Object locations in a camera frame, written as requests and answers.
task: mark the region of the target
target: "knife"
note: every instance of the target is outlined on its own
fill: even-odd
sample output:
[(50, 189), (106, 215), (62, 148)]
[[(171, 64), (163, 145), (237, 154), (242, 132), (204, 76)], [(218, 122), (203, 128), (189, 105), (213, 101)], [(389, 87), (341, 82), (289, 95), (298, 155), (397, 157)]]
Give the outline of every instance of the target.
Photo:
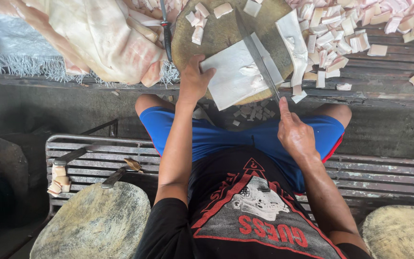
[(271, 79), (271, 75), (269, 74), (269, 71), (266, 68), (265, 63), (263, 62), (263, 59), (261, 58), (260, 52), (258, 51), (257, 46), (255, 45), (255, 42), (253, 42), (252, 36), (250, 36), (250, 33), (245, 27), (244, 20), (242, 19), (241, 13), (239, 12), (237, 8), (235, 12), (236, 12), (237, 28), (239, 29), (239, 33), (244, 39), (245, 46), (247, 46), (247, 49), (250, 52), (250, 55), (252, 56), (253, 60), (255, 61), (255, 64), (258, 67), (258, 70), (263, 76), (264, 82), (268, 86), (269, 90), (271, 90), (274, 100), (276, 101), (277, 105), (279, 105), (279, 100), (280, 100), (279, 93), (277, 92), (276, 86), (274, 85)]
[(161, 0), (162, 19), (161, 26), (164, 28), (164, 45), (166, 47), (167, 59), (172, 62), (172, 33), (170, 32), (170, 22), (167, 21), (166, 5)]

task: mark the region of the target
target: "wooden table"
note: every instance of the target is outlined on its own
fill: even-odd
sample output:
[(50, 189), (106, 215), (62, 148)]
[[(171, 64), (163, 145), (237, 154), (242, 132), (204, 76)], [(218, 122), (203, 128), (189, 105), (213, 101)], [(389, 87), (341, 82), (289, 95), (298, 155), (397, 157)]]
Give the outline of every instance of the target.
[[(384, 34), (385, 24), (368, 25), (366, 29), (370, 44), (388, 45), (385, 57), (367, 56), (367, 52), (346, 55), (347, 66), (341, 69), (341, 77), (326, 79), (325, 88), (317, 88), (316, 83), (305, 81), (303, 89), (308, 96), (303, 101), (343, 103), (358, 106), (414, 107), (414, 87), (408, 79), (414, 75), (414, 41), (403, 43), (402, 34)], [(336, 84), (350, 83), (351, 91), (337, 91)], [(79, 88), (100, 91), (137, 91), (141, 93), (177, 95), (179, 84), (156, 84), (146, 88), (142, 84), (123, 85), (95, 83), (86, 78), (82, 84), (76, 82), (56, 82), (45, 77), (18, 77), (0, 74), (0, 84), (54, 88)], [(291, 89), (280, 88), (282, 96), (291, 96)]]

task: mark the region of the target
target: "hand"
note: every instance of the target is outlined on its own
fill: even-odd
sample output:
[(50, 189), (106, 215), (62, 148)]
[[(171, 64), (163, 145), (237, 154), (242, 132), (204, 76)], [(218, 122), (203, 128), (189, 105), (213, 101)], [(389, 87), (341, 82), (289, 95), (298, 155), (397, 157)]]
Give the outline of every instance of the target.
[(312, 127), (304, 124), (296, 113), (291, 113), (288, 110), (285, 97), (282, 97), (279, 101), (279, 109), (281, 110), (281, 122), (279, 122), (277, 138), (279, 138), (285, 150), (297, 163), (313, 158), (320, 160)]
[(207, 85), (215, 75), (216, 69), (210, 68), (201, 74), (199, 62), (205, 57), (203, 54), (192, 56), (186, 68), (181, 72), (180, 94), (177, 102), (196, 104), (206, 94)]

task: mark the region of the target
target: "cutting board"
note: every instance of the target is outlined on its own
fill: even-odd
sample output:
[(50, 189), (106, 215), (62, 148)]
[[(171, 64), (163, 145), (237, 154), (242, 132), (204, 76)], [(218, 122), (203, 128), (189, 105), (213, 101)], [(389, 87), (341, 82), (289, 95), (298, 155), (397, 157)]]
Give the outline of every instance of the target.
[(75, 194), (39, 234), (31, 259), (127, 259), (135, 254), (150, 201), (139, 187), (116, 182), (101, 183)]
[[(200, 2), (207, 8), (210, 15), (207, 17), (208, 21), (204, 28), (204, 36), (199, 46), (191, 42), (194, 27), (191, 27), (185, 16), (190, 12), (195, 12), (194, 6)], [(250, 30), (250, 33), (255, 32), (257, 34), (266, 50), (271, 54), (282, 78), (287, 78), (293, 71), (293, 65), (274, 23), (292, 10), (284, 0), (264, 0), (256, 18), (242, 11), (247, 0), (189, 0), (177, 17), (172, 39), (172, 59), (178, 70), (182, 71), (186, 67), (192, 55), (205, 54), (206, 58), (208, 58), (242, 40), (241, 34), (237, 29), (234, 12), (225, 14), (220, 19), (216, 19), (213, 14), (214, 8), (226, 2), (230, 3), (233, 8), (238, 8), (241, 11), (244, 23)], [(212, 98), (209, 91), (207, 91), (206, 97)], [(250, 103), (268, 97), (271, 97), (269, 89), (236, 104)]]

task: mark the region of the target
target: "person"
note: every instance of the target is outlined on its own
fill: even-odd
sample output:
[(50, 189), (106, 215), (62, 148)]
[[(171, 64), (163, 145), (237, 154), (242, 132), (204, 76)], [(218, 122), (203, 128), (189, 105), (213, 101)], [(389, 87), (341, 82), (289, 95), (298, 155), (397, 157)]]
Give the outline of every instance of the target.
[[(215, 69), (204, 55), (181, 73), (176, 105), (143, 94), (135, 109), (161, 158), (159, 182), (134, 258), (370, 258), (351, 212), (325, 171), (351, 119), (324, 104), (300, 119), (230, 132), (193, 119)], [(306, 192), (313, 222), (295, 193)]]

